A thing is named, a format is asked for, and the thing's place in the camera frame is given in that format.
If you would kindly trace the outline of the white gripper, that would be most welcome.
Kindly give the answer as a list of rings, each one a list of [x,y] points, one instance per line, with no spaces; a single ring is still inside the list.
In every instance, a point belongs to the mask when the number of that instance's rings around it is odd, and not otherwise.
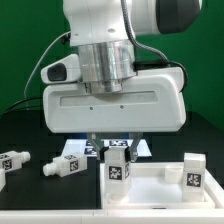
[[[81,83],[50,85],[44,90],[44,115],[54,133],[88,133],[99,161],[108,148],[99,133],[132,132],[130,161],[138,158],[142,132],[175,132],[186,120],[179,68],[140,71],[117,93],[88,94]]]

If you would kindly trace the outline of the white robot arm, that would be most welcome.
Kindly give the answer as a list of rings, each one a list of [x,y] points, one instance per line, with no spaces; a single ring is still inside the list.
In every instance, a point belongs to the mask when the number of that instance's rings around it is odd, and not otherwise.
[[[184,67],[161,54],[153,62],[134,55],[139,35],[185,31],[202,0],[63,0],[71,54],[41,78],[45,121],[54,133],[84,133],[98,157],[103,133],[175,132],[186,120]]]

